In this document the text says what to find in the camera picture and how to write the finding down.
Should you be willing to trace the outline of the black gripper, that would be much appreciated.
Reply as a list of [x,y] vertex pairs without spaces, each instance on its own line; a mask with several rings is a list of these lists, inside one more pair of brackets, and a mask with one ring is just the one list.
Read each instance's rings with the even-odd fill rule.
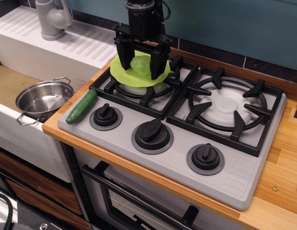
[[124,70],[131,68],[130,62],[135,51],[150,54],[151,79],[156,80],[164,73],[172,39],[167,37],[162,23],[171,15],[164,16],[162,7],[127,7],[128,25],[113,27],[114,42],[121,66]]

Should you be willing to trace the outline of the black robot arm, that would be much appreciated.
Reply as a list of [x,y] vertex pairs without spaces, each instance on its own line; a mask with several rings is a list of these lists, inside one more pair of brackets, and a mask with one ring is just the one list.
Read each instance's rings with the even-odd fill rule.
[[127,0],[129,25],[115,25],[117,47],[121,66],[124,70],[131,68],[135,51],[150,54],[151,79],[157,79],[166,68],[170,56],[172,39],[167,37],[162,23],[171,16],[164,17],[162,0]]

